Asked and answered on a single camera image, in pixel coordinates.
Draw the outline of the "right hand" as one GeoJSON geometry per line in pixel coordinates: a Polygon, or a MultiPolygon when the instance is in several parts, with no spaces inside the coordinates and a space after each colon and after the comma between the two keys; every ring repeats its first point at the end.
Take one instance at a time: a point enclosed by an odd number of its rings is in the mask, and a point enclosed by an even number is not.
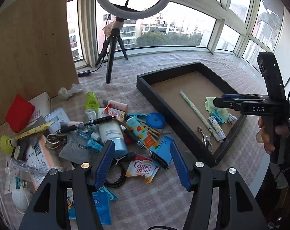
{"type": "MultiPolygon", "coordinates": [[[[261,136],[261,140],[258,141],[258,143],[263,143],[265,152],[267,154],[271,155],[274,152],[275,147],[273,144],[270,143],[270,135],[267,133],[267,131],[265,129],[265,123],[261,117],[259,117],[258,126],[260,128],[260,130],[258,132],[258,136],[261,136]]],[[[287,124],[283,124],[280,126],[276,126],[275,133],[277,135],[282,136],[283,138],[288,138],[290,131],[289,131],[287,124]]]]}

